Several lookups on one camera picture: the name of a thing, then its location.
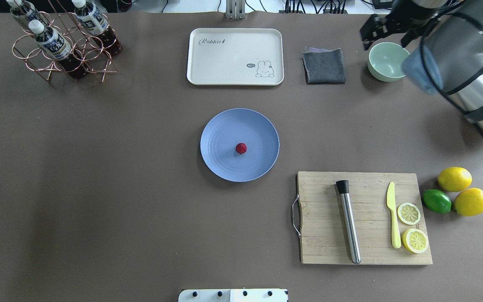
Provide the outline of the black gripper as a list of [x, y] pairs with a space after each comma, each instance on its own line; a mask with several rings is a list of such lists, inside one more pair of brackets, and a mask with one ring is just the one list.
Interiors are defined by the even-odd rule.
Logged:
[[370, 15], [360, 29], [364, 50], [380, 39], [395, 33], [405, 33], [401, 46], [406, 47], [413, 40], [427, 36], [434, 29], [439, 18], [451, 10], [447, 0], [395, 0], [386, 16]]

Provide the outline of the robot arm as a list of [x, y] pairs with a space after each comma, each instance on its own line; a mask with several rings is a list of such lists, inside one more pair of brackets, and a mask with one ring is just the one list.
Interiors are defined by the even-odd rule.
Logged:
[[364, 49], [402, 33], [401, 46], [419, 39], [402, 64], [428, 94], [440, 94], [483, 138], [483, 0], [396, 0], [388, 15], [370, 15], [360, 28]]

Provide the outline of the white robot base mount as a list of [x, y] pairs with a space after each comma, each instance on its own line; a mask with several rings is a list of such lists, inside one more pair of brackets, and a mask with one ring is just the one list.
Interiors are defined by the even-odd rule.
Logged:
[[188, 289], [179, 302], [288, 302], [289, 292], [279, 288]]

